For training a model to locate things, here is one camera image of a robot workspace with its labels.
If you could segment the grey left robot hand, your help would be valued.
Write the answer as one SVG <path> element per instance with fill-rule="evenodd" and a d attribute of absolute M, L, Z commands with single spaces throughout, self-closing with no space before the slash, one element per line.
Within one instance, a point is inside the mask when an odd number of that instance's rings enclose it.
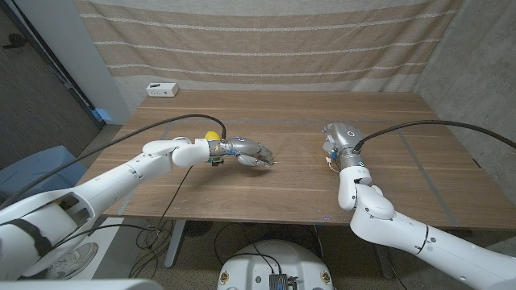
<path fill-rule="evenodd" d="M 224 163 L 225 155 L 233 155 L 244 166 L 270 168 L 273 166 L 273 153 L 263 144 L 252 139 L 234 137 L 233 139 L 210 140 L 209 162 L 213 166 Z"/>

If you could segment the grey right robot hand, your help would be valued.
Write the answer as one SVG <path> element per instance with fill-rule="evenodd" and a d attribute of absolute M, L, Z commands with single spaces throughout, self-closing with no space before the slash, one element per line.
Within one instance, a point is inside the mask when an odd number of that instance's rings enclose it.
<path fill-rule="evenodd" d="M 330 162 L 336 162 L 340 169 L 364 166 L 360 153 L 354 149 L 363 138 L 359 130 L 347 123 L 336 122 L 326 125 L 322 132 L 327 135 L 322 149 Z"/>

